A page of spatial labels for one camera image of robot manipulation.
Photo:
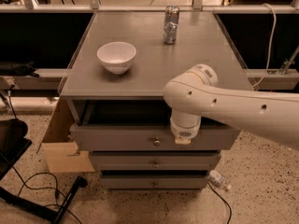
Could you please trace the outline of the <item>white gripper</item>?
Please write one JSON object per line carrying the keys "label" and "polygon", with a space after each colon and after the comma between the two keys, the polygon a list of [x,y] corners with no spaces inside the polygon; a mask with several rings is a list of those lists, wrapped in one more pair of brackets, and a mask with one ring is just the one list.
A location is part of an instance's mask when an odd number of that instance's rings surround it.
{"label": "white gripper", "polygon": [[177,145],[189,145],[199,132],[201,117],[172,110],[170,129]]}

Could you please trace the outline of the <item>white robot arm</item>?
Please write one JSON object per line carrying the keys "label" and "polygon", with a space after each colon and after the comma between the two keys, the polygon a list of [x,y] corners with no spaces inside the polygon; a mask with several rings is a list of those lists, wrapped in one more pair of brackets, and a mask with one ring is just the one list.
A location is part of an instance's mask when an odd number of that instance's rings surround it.
{"label": "white robot arm", "polygon": [[176,143],[188,145],[199,132],[201,118],[208,118],[299,149],[298,93],[227,90],[217,83],[211,67],[197,64],[164,86]]}

